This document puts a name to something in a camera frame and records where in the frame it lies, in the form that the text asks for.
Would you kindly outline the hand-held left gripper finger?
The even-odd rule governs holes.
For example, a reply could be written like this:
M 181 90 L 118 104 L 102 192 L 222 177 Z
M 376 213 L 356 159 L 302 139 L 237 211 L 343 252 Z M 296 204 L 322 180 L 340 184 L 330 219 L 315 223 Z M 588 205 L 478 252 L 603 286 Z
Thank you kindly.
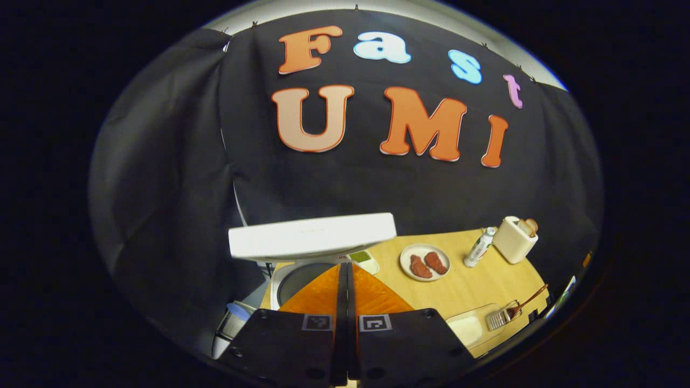
M 454 385 L 477 360 L 434 308 L 376 309 L 362 288 L 370 274 L 348 265 L 348 376 L 360 386 Z
M 335 312 L 258 309 L 219 357 L 256 387 L 335 387 L 348 377 L 348 265 L 335 267 Z

